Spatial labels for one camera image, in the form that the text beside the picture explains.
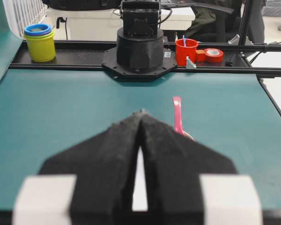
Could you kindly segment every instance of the blue pen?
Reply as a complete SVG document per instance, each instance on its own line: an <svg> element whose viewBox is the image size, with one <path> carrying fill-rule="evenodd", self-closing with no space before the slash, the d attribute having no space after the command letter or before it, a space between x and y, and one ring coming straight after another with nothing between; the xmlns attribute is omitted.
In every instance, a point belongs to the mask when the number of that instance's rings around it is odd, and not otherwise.
<svg viewBox="0 0 281 225"><path fill-rule="evenodd" d="M186 40L185 40L185 36L183 35L183 44L184 44L184 47L186 47Z"/></svg>

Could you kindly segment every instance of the desk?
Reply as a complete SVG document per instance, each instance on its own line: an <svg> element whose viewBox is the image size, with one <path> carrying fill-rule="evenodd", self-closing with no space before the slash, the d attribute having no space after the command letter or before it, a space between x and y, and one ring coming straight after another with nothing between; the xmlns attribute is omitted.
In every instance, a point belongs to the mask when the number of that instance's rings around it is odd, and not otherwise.
<svg viewBox="0 0 281 225"><path fill-rule="evenodd" d="M114 9L95 11L63 11L48 9L47 16L52 24L56 24L58 17L67 17L67 32L69 40L116 41L117 30L123 27L123 21L113 14ZM169 10L162 10L162 19ZM173 8L172 15L161 24L162 30L186 30L195 14L190 7Z"/></svg>
<svg viewBox="0 0 281 225"><path fill-rule="evenodd" d="M119 82L104 71L7 71L0 83L0 210L45 158L141 108L173 124L182 97L185 131L252 176L263 209L281 209L281 118L255 75L169 73Z"/></svg>

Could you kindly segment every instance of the black mounting plate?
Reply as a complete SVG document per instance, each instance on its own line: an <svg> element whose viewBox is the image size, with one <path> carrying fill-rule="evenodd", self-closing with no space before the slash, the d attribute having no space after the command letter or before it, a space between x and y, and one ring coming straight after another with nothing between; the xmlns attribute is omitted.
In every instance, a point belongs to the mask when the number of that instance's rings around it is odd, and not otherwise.
<svg viewBox="0 0 281 225"><path fill-rule="evenodd" d="M158 78L177 67L175 53L169 49L163 49L162 65L153 69L131 69L117 63L117 48L106 50L103 56L102 66L116 72L124 78Z"/></svg>

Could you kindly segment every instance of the yellow cup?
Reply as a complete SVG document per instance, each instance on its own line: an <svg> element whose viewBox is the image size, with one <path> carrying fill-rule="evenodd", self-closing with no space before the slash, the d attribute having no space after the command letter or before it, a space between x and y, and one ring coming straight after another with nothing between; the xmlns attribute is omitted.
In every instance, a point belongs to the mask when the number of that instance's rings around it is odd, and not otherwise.
<svg viewBox="0 0 281 225"><path fill-rule="evenodd" d="M28 51L33 61L47 62L54 59L56 55L53 39L54 34L55 32L53 30L49 35L44 35L44 37L33 37L24 34L27 40Z"/></svg>

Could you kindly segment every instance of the metal bracket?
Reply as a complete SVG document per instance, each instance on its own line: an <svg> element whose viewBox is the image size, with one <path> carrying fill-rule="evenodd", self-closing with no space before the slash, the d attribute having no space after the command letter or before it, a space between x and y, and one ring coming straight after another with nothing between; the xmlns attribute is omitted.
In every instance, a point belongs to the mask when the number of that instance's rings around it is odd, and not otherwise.
<svg viewBox="0 0 281 225"><path fill-rule="evenodd" d="M187 56L186 57L186 69L196 69L197 66L196 64L194 64L190 59L189 57Z"/></svg>
<svg viewBox="0 0 281 225"><path fill-rule="evenodd" d="M228 41L228 44L229 45L238 45L239 38L240 38L240 36L238 34L236 34L236 36L234 38L232 38L230 41ZM248 36L246 36L246 38L245 38L245 45L254 45L253 42L249 40Z"/></svg>

